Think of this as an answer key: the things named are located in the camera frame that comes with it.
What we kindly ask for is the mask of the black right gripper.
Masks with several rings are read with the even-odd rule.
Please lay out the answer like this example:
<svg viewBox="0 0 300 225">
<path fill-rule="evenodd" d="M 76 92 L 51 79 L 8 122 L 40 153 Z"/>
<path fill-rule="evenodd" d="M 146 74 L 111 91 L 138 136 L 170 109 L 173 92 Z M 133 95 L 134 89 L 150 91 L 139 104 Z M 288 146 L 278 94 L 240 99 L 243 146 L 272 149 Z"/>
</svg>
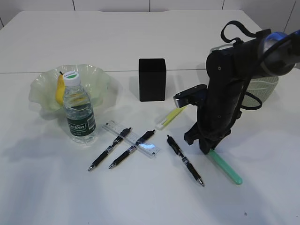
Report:
<svg viewBox="0 0 300 225">
<path fill-rule="evenodd" d="M 197 109 L 197 123 L 185 134 L 184 140 L 192 145 L 199 140 L 203 154 L 214 150 L 231 132 L 231 127 L 241 116 L 240 109 L 256 110 L 258 106 L 243 106 L 245 96 L 258 98 L 247 88 L 255 75 L 258 60 L 257 44 L 240 44 L 221 50 L 212 50 L 206 60 L 209 84 L 205 101 Z"/>
</svg>

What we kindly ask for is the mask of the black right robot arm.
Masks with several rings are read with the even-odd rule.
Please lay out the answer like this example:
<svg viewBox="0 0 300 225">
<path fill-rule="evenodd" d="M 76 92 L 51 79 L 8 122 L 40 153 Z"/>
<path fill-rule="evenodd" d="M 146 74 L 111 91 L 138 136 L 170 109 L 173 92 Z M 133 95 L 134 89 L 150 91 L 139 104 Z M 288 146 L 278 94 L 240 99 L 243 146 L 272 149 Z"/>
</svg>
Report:
<svg viewBox="0 0 300 225">
<path fill-rule="evenodd" d="M 251 98 L 248 86 L 252 79 L 282 76 L 300 61 L 300 33 L 274 32 L 233 47 L 212 51 L 206 60 L 208 85 L 201 84 L 174 96 L 177 107 L 195 105 L 197 121 L 185 133 L 191 145 L 199 140 L 200 150 L 207 154 L 231 133 L 241 117 L 245 96 Z"/>
</svg>

